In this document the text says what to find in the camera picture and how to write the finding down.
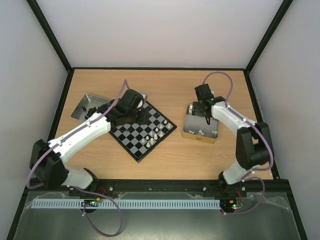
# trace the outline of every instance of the purple cable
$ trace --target purple cable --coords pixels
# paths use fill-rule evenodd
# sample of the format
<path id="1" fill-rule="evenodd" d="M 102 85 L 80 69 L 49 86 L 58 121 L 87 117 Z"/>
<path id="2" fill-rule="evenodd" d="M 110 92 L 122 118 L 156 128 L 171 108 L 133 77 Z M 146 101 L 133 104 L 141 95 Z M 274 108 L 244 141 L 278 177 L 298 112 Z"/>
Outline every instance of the purple cable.
<path id="1" fill-rule="evenodd" d="M 83 192 L 83 193 L 85 193 L 85 194 L 96 195 L 96 196 L 98 196 L 98 197 L 102 197 L 102 198 L 104 198 L 104 199 L 107 199 L 107 200 L 111 201 L 111 202 L 114 204 L 114 206 L 117 208 L 117 210 L 118 210 L 118 212 L 119 212 L 119 215 L 120 215 L 120 227 L 119 227 L 118 231 L 116 231 L 116 233 L 114 233 L 114 234 L 106 234 L 106 233 L 104 233 L 104 232 L 102 232 L 102 231 L 100 231 L 99 229 L 96 228 L 96 226 L 92 223 L 92 221 L 90 220 L 90 218 L 89 218 L 88 215 L 86 214 L 86 207 L 88 206 L 88 204 L 84 205 L 82 212 L 83 212 L 85 218 L 89 221 L 90 226 L 91 226 L 91 227 L 93 228 L 93 230 L 95 230 L 98 234 L 100 234 L 100 235 L 102 235 L 102 236 L 104 236 L 104 237 L 115 237 L 115 236 L 117 236 L 117 235 L 119 235 L 119 234 L 121 233 L 121 230 L 122 230 L 122 227 L 123 227 L 123 224 L 124 224 L 124 216 L 123 216 L 123 214 L 122 214 L 122 212 L 121 212 L 118 204 L 117 204 L 111 197 L 108 197 L 108 196 L 106 196 L 106 195 L 103 195 L 103 194 L 100 194 L 100 193 L 96 193 L 96 192 L 93 192 L 93 191 L 86 191 L 86 190 L 83 190 L 83 189 L 81 189 L 81 188 L 79 188 L 79 187 L 77 187 L 77 186 L 73 186 L 72 188 L 75 188 L 75 189 L 77 189 L 78 191 Z"/>
<path id="2" fill-rule="evenodd" d="M 208 79 L 211 75 L 213 75 L 213 74 L 223 74 L 223 75 L 227 76 L 227 78 L 230 80 L 230 85 L 231 85 L 231 86 L 230 86 L 230 90 L 229 90 L 229 92 L 228 92 L 228 94 L 227 94 L 227 96 L 226 96 L 226 98 L 225 98 L 224 105 L 225 105 L 225 107 L 226 107 L 227 109 L 229 109 L 229 111 L 230 111 L 231 113 L 233 113 L 237 118 L 239 118 L 241 121 L 243 121 L 243 120 L 245 119 L 245 117 L 242 116 L 242 115 L 240 115 L 240 114 L 237 113 L 236 111 L 234 111 L 234 110 L 232 109 L 232 107 L 230 107 L 230 106 L 228 105 L 228 103 L 229 103 L 229 102 L 228 102 L 228 99 L 229 99 L 229 97 L 230 97 L 230 95 L 231 95 L 231 93 L 232 93 L 232 90 L 234 89 L 234 83 L 233 83 L 232 78 L 231 78 L 231 76 L 230 76 L 229 74 L 227 74 L 227 73 L 225 73 L 225 72 L 223 72 L 223 71 L 214 71 L 214 72 L 211 72 L 208 76 L 205 77 L 205 79 L 203 80 L 203 83 L 202 83 L 202 84 L 205 84 L 205 82 L 207 81 L 207 79 Z M 255 168 L 255 170 L 257 170 L 257 171 L 265 171 L 265 170 L 271 169 L 271 168 L 273 167 L 273 165 L 274 165 L 274 156 L 273 156 L 273 153 L 272 153 L 272 151 L 271 151 L 271 148 L 270 148 L 267 140 L 266 140 L 265 137 L 261 134 L 261 132 L 256 128 L 256 126 L 254 126 L 251 122 L 246 121 L 245 123 L 247 123 L 247 124 L 258 134 L 258 136 L 259 136 L 259 137 L 261 138 L 261 140 L 263 141 L 266 149 L 268 150 L 269 156 L 270 156 L 270 164 L 269 164 L 268 167 L 266 167 L 266 168 Z"/>
<path id="3" fill-rule="evenodd" d="M 261 181 L 262 183 L 262 194 L 261 194 L 261 198 L 259 199 L 259 201 L 257 202 L 256 205 L 254 205 L 252 208 L 246 210 L 246 211 L 242 211 L 242 212 L 225 212 L 222 208 L 220 209 L 221 212 L 225 215 L 241 215 L 241 214 L 247 214 L 249 212 L 251 212 L 252 210 L 256 209 L 260 204 L 261 202 L 263 201 L 263 199 L 265 198 L 265 190 L 266 190 L 266 186 L 265 186 L 265 183 L 264 181 L 260 178 L 260 177 L 257 177 L 257 176 L 253 176 L 253 177 L 249 177 L 247 179 L 245 179 L 244 181 L 249 181 L 249 180 L 252 180 L 252 179 L 258 179 Z"/>
<path id="4" fill-rule="evenodd" d="M 222 75 L 225 75 L 225 76 L 230 80 L 230 90 L 229 90 L 229 92 L 228 92 L 228 94 L 227 94 L 227 96 L 226 96 L 226 98 L 225 98 L 225 103 L 224 103 L 225 106 L 227 106 L 229 97 L 230 97 L 230 95 L 231 95 L 231 93 L 232 93 L 232 90 L 234 89 L 234 82 L 232 81 L 232 78 L 231 78 L 231 76 L 230 76 L 229 74 L 227 74 L 227 73 L 225 73 L 225 72 L 223 72 L 223 71 L 214 71 L 214 72 L 209 73 L 209 75 L 205 77 L 205 79 L 203 80 L 203 83 L 202 83 L 202 84 L 205 84 L 206 81 L 207 81 L 207 79 L 208 79 L 211 75 L 214 75 L 214 74 L 222 74 Z"/>
<path id="5" fill-rule="evenodd" d="M 99 121 L 101 118 L 103 118 L 106 114 L 108 114 L 108 112 L 110 112 L 110 110 L 117 104 L 120 96 L 122 95 L 124 89 L 125 89 L 125 86 L 127 86 L 127 88 L 129 89 L 129 85 L 128 85 L 128 82 L 127 80 L 124 80 L 123 81 L 123 84 L 122 84 L 122 87 L 118 93 L 118 95 L 116 96 L 116 98 L 114 99 L 113 103 L 108 107 L 108 109 L 102 114 L 100 115 L 99 117 L 97 117 L 96 119 L 90 121 L 90 125 L 91 124 L 94 124 L 95 122 Z M 88 127 L 87 124 L 85 125 L 82 125 L 81 127 L 79 127 L 78 129 L 74 130 L 73 132 L 71 132 L 69 135 L 67 135 L 64 139 L 61 140 L 61 143 L 64 143 L 66 140 L 68 140 L 69 138 L 71 138 L 73 135 L 75 135 L 76 133 L 80 132 L 81 130 L 85 129 L 86 127 Z M 42 187 L 44 186 L 43 183 L 39 183 L 37 185 L 34 185 L 34 186 L 31 186 L 30 185 L 30 180 L 32 178 L 32 175 L 34 174 L 36 168 L 39 166 L 39 164 L 43 161 L 43 159 L 45 159 L 45 157 L 51 153 L 56 147 L 58 147 L 59 144 L 56 144 L 54 146 L 52 146 L 51 148 L 49 148 L 39 159 L 38 161 L 36 161 L 36 163 L 34 164 L 34 166 L 32 167 L 31 171 L 29 172 L 29 175 L 27 177 L 27 180 L 26 180 L 26 187 L 28 189 L 36 189 L 36 188 L 39 188 L 39 187 Z"/>

